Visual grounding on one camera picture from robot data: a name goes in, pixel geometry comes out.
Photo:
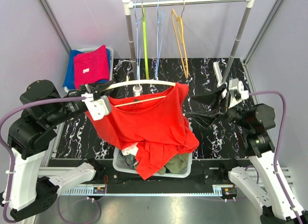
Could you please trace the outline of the neon green hanger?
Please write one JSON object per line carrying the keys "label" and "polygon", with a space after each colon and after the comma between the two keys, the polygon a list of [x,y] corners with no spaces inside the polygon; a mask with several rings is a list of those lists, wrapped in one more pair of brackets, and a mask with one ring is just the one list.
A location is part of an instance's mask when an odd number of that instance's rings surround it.
{"label": "neon green hanger", "polygon": [[144,46],[144,65],[146,79],[150,79],[149,65],[148,65],[148,51],[147,51],[147,30],[146,30],[146,16],[145,8],[142,6],[142,32],[143,32],[143,46]]}

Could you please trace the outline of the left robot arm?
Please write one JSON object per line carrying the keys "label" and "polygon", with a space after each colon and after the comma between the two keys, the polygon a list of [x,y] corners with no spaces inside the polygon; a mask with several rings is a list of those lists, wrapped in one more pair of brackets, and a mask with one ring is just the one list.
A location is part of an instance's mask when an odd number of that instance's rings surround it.
{"label": "left robot arm", "polygon": [[39,168],[58,125],[93,109],[98,110],[95,119],[110,114],[108,95],[113,83],[85,84],[61,97],[51,81],[38,80],[20,96],[22,105],[0,120],[4,123],[21,113],[9,128],[7,141],[1,141],[10,155],[7,185],[0,199],[6,222],[14,224],[46,211],[79,184],[106,181],[104,166],[93,158],[57,176],[39,177]]}

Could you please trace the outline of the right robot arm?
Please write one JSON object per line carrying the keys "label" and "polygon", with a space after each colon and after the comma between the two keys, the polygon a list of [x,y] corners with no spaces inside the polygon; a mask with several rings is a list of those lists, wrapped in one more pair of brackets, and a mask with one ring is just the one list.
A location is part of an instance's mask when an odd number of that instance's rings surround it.
{"label": "right robot arm", "polygon": [[237,160],[222,164],[218,177],[225,184],[232,183],[260,213],[263,224],[306,224],[308,212],[294,196],[278,163],[279,146],[274,146],[268,130],[275,128],[275,111],[266,104],[249,110],[238,107],[250,93],[242,86],[228,89],[222,85],[213,92],[194,95],[192,100],[211,106],[210,111],[190,112],[186,115],[203,128],[225,120],[243,128],[238,141],[245,155],[255,167],[263,186],[250,178]]}

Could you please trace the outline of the olive green tank top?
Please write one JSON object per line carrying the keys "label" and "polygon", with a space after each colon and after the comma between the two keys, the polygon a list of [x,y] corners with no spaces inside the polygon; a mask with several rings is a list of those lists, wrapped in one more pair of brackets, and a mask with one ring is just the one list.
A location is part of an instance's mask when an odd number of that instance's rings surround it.
{"label": "olive green tank top", "polygon": [[165,173],[177,174],[188,165],[189,154],[176,154],[171,160],[169,160],[164,167],[162,167],[158,173],[160,175]]}

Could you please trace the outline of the yellow hanger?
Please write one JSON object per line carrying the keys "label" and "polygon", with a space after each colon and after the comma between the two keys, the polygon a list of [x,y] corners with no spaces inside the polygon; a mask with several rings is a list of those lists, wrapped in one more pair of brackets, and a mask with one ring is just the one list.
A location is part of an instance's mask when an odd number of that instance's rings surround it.
{"label": "yellow hanger", "polygon": [[182,14],[184,12],[184,9],[185,9],[185,2],[183,2],[183,10],[180,16],[178,16],[176,11],[172,9],[171,20],[172,20],[174,33],[175,33],[175,38],[177,41],[178,50],[180,53],[182,70],[184,72],[185,78],[188,79],[189,66],[188,66],[188,56],[187,56],[187,51],[186,51],[185,39],[184,39],[184,26],[183,26],[183,19],[182,19]]}

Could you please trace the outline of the white pink garment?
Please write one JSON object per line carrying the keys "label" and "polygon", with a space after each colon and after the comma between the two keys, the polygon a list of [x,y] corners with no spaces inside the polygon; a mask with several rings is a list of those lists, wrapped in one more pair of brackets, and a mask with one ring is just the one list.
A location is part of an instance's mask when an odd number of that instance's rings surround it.
{"label": "white pink garment", "polygon": [[129,145],[128,147],[124,148],[121,150],[122,152],[122,155],[123,156],[128,156],[128,155],[132,155],[134,157],[136,157],[137,155],[137,152],[138,152],[138,142],[132,144],[132,145]]}

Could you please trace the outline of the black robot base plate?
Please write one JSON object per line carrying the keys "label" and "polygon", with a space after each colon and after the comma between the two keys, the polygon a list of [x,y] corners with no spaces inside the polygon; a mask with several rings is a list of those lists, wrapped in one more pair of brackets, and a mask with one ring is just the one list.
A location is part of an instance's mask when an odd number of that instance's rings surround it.
{"label": "black robot base plate", "polygon": [[112,161],[99,160],[105,166],[108,177],[108,196],[221,196],[222,189],[231,187],[226,180],[219,178],[222,165],[251,165],[249,159],[194,159],[191,172],[185,178],[152,176],[143,180],[138,174],[120,172],[114,169]]}

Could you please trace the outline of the blue-grey tank top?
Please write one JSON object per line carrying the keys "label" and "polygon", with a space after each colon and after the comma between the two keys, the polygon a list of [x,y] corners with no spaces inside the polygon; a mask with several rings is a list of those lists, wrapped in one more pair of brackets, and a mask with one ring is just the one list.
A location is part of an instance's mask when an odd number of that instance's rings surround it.
{"label": "blue-grey tank top", "polygon": [[129,154],[129,155],[124,156],[124,158],[125,158],[125,162],[131,169],[135,170],[137,168],[139,162],[136,160],[134,155]]}

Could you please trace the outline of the red tank top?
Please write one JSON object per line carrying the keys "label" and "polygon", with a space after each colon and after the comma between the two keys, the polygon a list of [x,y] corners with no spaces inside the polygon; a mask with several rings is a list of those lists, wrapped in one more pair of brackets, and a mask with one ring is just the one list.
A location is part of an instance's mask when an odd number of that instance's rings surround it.
{"label": "red tank top", "polygon": [[[123,99],[110,97],[112,111],[109,115],[94,121],[89,112],[85,114],[98,136],[114,147],[122,150],[138,142],[136,171],[146,180],[176,154],[190,154],[199,146],[182,111],[188,92],[186,84],[176,83],[175,87],[159,93]],[[159,96],[165,98],[115,107]]]}

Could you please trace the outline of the light blue wire hanger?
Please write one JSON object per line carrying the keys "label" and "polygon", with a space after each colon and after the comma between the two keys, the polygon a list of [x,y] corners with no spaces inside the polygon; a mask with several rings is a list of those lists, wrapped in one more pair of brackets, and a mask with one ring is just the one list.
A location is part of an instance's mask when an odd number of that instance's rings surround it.
{"label": "light blue wire hanger", "polygon": [[157,32],[156,32],[156,49],[157,49],[157,59],[155,65],[155,79],[158,80],[158,72],[159,72],[159,61],[161,54],[161,46],[163,41],[163,30],[164,30],[164,10],[159,9],[160,0],[157,2]]}

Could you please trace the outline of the cream white hanger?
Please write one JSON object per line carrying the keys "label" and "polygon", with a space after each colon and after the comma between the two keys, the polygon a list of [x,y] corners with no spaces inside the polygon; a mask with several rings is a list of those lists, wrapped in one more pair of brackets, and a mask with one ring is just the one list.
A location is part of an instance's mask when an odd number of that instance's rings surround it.
{"label": "cream white hanger", "polygon": [[[119,88],[119,87],[123,87],[123,86],[133,85],[134,95],[140,96],[141,93],[142,93],[142,86],[141,86],[142,84],[149,84],[149,85],[156,85],[157,84],[157,85],[166,85],[166,86],[172,86],[172,87],[176,86],[176,83],[169,82],[169,81],[161,81],[161,80],[156,80],[156,79],[137,79],[137,80],[132,80],[132,81],[123,81],[123,82],[119,82],[119,83],[114,83],[114,84],[110,85],[109,87],[107,87],[106,89],[104,89],[103,92],[110,91],[110,90],[113,90],[113,89],[116,89],[116,88]],[[150,99],[138,100],[138,101],[134,101],[134,102],[130,102],[130,103],[124,103],[124,104],[120,104],[120,105],[115,105],[115,107],[133,105],[133,104],[149,102],[149,101],[163,99],[163,98],[165,98],[165,96],[159,96],[159,97],[154,97],[154,98],[150,98]]]}

